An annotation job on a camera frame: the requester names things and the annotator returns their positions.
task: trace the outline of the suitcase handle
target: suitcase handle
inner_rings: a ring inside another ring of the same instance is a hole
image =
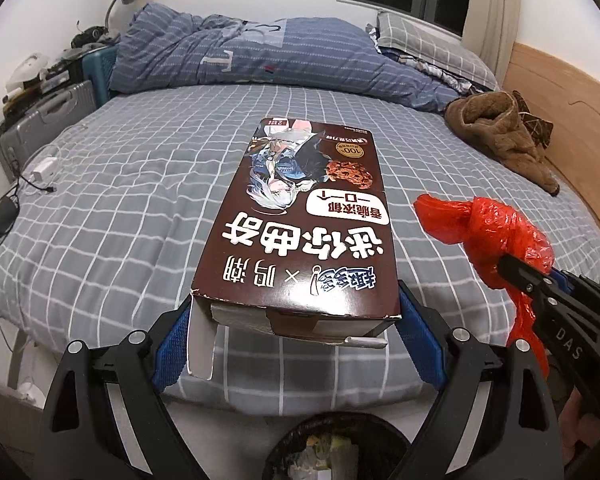
[[[64,91],[38,108],[40,118],[47,124],[61,119],[75,107],[77,101],[73,90]]]

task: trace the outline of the trash can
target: trash can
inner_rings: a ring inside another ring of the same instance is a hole
[[[301,422],[285,435],[269,453],[262,480],[274,480],[276,474],[286,475],[288,457],[301,452],[311,435],[325,433],[350,438],[359,447],[358,480],[386,480],[411,446],[399,430],[375,415],[322,413]]]

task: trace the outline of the metal bolt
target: metal bolt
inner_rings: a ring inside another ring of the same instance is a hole
[[[458,339],[458,341],[469,341],[471,334],[464,328],[456,328],[454,330],[454,337]]]
[[[531,349],[531,346],[529,345],[529,343],[527,343],[524,339],[518,339],[516,341],[516,347],[521,352],[529,352],[529,350]]]
[[[129,342],[132,345],[139,345],[142,341],[144,341],[144,332],[142,330],[136,330],[129,334]]]
[[[77,354],[80,350],[82,350],[82,342],[81,341],[73,341],[68,346],[69,354]]]

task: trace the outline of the gold round badge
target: gold round badge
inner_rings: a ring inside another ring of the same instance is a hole
[[[365,150],[352,142],[339,142],[336,144],[336,150],[341,155],[348,156],[349,158],[360,158],[365,154]]]

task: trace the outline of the bed sheet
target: bed sheet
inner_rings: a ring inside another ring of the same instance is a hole
[[[564,186],[539,187],[463,144],[435,114],[334,91],[216,85],[120,96],[62,134],[39,158],[61,167],[22,211],[0,248],[0,316],[63,351],[147,329],[189,293],[206,238],[258,122],[308,118],[371,130],[392,218],[398,276],[451,326],[506,341],[514,318],[459,246],[422,231],[423,192],[489,196],[544,231],[556,266],[600,279],[600,231]],[[361,408],[417,396],[422,383],[394,328],[383,350],[332,348],[220,327],[211,381],[183,374],[168,394],[259,415]]]

